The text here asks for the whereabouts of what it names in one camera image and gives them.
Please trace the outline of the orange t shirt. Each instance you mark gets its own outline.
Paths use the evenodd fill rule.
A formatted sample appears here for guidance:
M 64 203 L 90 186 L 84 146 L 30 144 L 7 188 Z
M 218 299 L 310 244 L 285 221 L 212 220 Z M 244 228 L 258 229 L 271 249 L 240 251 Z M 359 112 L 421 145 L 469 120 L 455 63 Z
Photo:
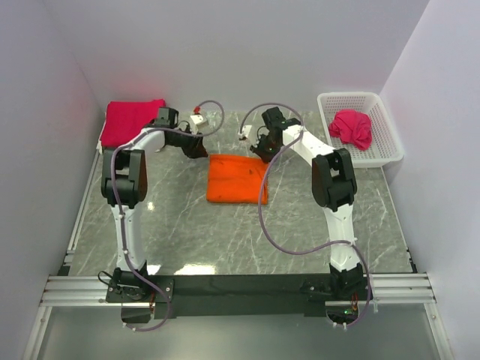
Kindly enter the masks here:
M 261 204 L 268 203 L 268 182 L 261 187 L 268 164 L 258 158 L 234 154 L 210 156 L 206 199 L 210 203 L 255 204 L 262 190 Z

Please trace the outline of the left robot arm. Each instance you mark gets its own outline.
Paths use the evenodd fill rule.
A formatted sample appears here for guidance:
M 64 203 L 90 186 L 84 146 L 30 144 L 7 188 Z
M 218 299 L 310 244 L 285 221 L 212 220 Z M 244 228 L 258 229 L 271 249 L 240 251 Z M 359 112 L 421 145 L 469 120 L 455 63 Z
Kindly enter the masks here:
M 201 129 L 209 124 L 196 107 L 182 127 L 179 112 L 161 107 L 157 117 L 144 125 L 133 139 L 103 150 L 100 192 L 115 223 L 117 265 L 110 276 L 109 291 L 141 299 L 153 291 L 142 245 L 142 203 L 148 193 L 147 157 L 166 146 L 180 148 L 190 159 L 206 158 Z

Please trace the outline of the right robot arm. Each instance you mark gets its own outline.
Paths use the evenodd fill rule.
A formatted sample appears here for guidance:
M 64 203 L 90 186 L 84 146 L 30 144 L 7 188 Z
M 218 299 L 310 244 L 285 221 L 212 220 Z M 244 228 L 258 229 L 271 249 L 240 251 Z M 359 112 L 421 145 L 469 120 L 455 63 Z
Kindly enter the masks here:
M 353 203 L 357 192 L 350 153 L 336 149 L 305 129 L 298 118 L 287 119 L 279 107 L 267 109 L 262 120 L 268 131 L 250 150 L 271 167 L 287 149 L 293 150 L 311 168 L 313 198 L 325 214 L 329 247 L 330 291 L 338 298 L 349 298 L 367 286 L 364 259 L 356 247 L 353 229 Z

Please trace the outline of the folded crimson t shirt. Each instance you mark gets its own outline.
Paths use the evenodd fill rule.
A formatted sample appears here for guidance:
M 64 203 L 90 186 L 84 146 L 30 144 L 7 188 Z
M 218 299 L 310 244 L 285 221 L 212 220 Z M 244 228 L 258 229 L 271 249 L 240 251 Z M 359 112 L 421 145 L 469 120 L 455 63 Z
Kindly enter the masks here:
M 158 110 L 165 106 L 164 99 L 111 101 L 106 108 L 105 124 L 100 135 L 101 146 L 116 148 L 131 141 L 144 125 L 157 117 Z

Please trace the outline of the crumpled crimson t shirt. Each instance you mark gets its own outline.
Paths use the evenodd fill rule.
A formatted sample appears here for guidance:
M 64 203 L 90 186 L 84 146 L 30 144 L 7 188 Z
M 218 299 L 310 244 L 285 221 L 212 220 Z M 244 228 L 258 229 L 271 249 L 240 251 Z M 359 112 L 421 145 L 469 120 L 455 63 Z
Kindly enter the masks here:
M 328 126 L 331 137 L 338 138 L 343 144 L 351 144 L 360 151 L 370 148 L 373 141 L 371 118 L 354 109 L 338 111 Z

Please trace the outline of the white plastic basket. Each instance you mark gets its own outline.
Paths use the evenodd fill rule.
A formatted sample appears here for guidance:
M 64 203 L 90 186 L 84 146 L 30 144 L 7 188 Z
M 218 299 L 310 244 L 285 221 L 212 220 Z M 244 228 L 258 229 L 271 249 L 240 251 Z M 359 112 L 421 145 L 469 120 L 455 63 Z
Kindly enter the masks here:
M 317 103 L 328 144 L 347 149 L 354 167 L 382 167 L 404 157 L 400 138 L 378 94 L 322 93 Z

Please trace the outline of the black base beam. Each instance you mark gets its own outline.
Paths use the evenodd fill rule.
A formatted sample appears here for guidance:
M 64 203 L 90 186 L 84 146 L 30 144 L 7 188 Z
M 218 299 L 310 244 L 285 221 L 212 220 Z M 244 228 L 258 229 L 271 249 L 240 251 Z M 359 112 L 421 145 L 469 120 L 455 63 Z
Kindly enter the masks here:
M 335 289 L 328 274 L 153 275 L 158 291 L 133 275 L 111 280 L 106 302 L 145 304 L 154 316 L 198 317 L 303 314 L 323 317 L 329 302 L 371 298 L 366 280 Z

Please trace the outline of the aluminium rail frame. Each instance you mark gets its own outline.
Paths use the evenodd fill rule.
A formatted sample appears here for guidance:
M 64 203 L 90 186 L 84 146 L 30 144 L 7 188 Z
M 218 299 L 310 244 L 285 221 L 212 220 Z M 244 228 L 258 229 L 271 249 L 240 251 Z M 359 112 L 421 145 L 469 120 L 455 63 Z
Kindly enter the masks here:
M 433 335 L 433 343 L 439 357 L 454 358 L 427 274 L 372 274 L 370 279 L 373 283 L 375 311 L 380 305 L 423 305 L 427 315 L 427 328 Z M 96 277 L 50 276 L 40 298 L 37 315 L 22 358 L 38 358 L 54 308 L 106 306 L 106 296 L 107 286 Z

